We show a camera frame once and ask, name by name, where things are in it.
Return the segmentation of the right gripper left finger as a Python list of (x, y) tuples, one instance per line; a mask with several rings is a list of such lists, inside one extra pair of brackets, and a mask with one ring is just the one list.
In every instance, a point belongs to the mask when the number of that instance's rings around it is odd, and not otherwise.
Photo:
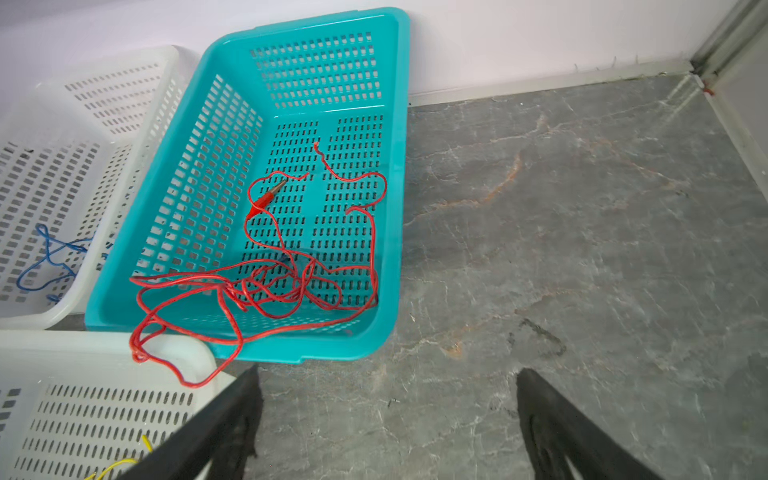
[(258, 368), (238, 376), (124, 479), (241, 479), (263, 412)]

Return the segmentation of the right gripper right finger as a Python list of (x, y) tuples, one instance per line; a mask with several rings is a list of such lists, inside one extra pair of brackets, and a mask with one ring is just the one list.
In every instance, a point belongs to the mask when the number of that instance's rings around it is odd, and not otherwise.
[(537, 479), (657, 479), (538, 372), (516, 377), (521, 432)]

